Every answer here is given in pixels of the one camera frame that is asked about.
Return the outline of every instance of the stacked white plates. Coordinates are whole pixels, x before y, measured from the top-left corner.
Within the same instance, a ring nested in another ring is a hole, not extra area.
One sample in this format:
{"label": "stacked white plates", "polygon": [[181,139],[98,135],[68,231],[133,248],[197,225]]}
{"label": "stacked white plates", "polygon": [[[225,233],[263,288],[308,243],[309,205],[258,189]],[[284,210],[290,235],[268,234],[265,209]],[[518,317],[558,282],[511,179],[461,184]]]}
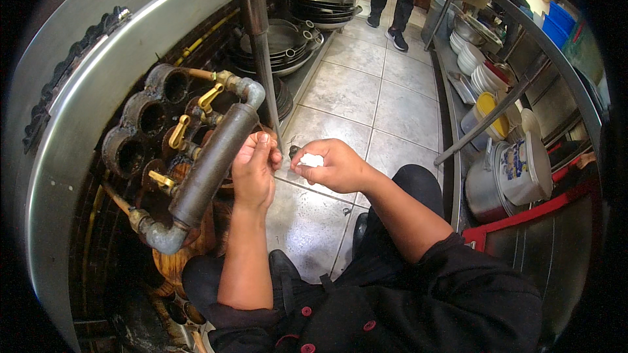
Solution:
{"label": "stacked white plates", "polygon": [[451,49],[457,54],[460,54],[460,51],[462,50],[462,47],[465,44],[465,40],[462,39],[461,36],[458,35],[458,33],[456,33],[455,31],[451,32],[451,35],[449,36],[449,45],[451,45]]}
{"label": "stacked white plates", "polygon": [[462,45],[460,54],[458,55],[458,66],[463,74],[471,76],[475,68],[486,60],[482,52],[472,43]]}
{"label": "stacked white plates", "polygon": [[508,84],[499,79],[484,63],[475,67],[471,73],[471,86],[478,90],[488,91],[494,95],[508,90]]}

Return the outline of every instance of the brass valve handle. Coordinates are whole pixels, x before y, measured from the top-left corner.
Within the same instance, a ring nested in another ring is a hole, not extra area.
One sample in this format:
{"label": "brass valve handle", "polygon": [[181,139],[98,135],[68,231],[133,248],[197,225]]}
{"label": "brass valve handle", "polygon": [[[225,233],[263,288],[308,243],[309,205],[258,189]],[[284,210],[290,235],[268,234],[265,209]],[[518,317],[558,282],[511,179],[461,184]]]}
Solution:
{"label": "brass valve handle", "polygon": [[177,124],[175,131],[172,133],[170,139],[168,140],[168,145],[170,147],[175,150],[185,149],[183,136],[185,135],[185,130],[188,128],[188,125],[190,125],[191,121],[192,120],[190,119],[190,116],[187,114],[182,114],[181,117],[179,117],[179,124]]}
{"label": "brass valve handle", "polygon": [[200,109],[203,109],[203,112],[205,112],[205,114],[209,114],[213,111],[212,102],[214,101],[214,98],[216,98],[218,94],[220,94],[224,89],[225,86],[222,83],[216,82],[211,90],[209,90],[202,97],[200,97],[199,107]]}
{"label": "brass valve handle", "polygon": [[172,180],[168,176],[161,175],[154,170],[149,171],[148,176],[150,176],[150,178],[155,180],[157,184],[160,186],[160,188],[166,187],[168,191],[172,191],[172,188],[175,187],[176,183],[174,180]]}

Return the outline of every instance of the stacked woks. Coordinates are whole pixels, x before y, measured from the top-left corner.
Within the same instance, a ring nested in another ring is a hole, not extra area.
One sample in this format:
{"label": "stacked woks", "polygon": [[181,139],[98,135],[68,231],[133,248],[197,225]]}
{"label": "stacked woks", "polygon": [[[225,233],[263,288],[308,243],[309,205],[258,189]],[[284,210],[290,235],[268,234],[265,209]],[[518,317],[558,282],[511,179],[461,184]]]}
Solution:
{"label": "stacked woks", "polygon": [[[301,68],[323,44],[323,35],[310,21],[301,27],[284,19],[268,19],[268,49],[271,56],[272,74],[282,77]],[[255,74],[255,60],[251,39],[240,34],[231,45],[229,55],[237,69]]]}
{"label": "stacked woks", "polygon": [[291,0],[290,12],[296,19],[310,20],[321,30],[346,25],[362,11],[355,0]]}

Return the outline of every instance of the trash can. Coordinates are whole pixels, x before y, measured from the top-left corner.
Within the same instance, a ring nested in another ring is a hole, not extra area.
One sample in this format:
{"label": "trash can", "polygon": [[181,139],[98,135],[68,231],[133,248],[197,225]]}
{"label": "trash can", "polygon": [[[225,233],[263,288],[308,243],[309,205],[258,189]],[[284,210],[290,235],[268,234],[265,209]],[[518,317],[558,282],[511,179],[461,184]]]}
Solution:
{"label": "trash can", "polygon": [[[429,36],[431,35],[432,30],[436,26],[436,21],[438,20],[438,15],[443,9],[443,5],[446,0],[431,0],[429,2],[429,10],[427,19],[425,19],[425,24],[423,25],[423,30],[421,30],[421,39],[423,43],[428,43]],[[453,18],[456,13],[462,13],[460,8],[455,4],[451,3],[449,5],[449,9],[447,10],[447,14],[445,18],[440,24],[437,35],[444,39],[449,39],[449,35],[451,34],[451,30],[453,30]]]}

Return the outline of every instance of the hand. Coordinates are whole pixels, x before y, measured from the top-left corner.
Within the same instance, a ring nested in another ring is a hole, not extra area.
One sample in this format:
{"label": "hand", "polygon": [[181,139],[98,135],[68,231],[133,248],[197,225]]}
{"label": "hand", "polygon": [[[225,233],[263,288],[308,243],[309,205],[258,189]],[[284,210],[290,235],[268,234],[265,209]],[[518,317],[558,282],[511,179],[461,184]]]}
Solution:
{"label": "hand", "polygon": [[[305,153],[323,156],[324,166],[297,166]],[[325,185],[338,193],[365,192],[377,175],[375,168],[339,139],[321,139],[308,143],[296,153],[290,168],[308,180],[310,185]]]}
{"label": "hand", "polygon": [[281,167],[277,140],[264,131],[256,132],[240,148],[231,176],[234,181],[234,208],[266,213],[274,198],[274,172]]}

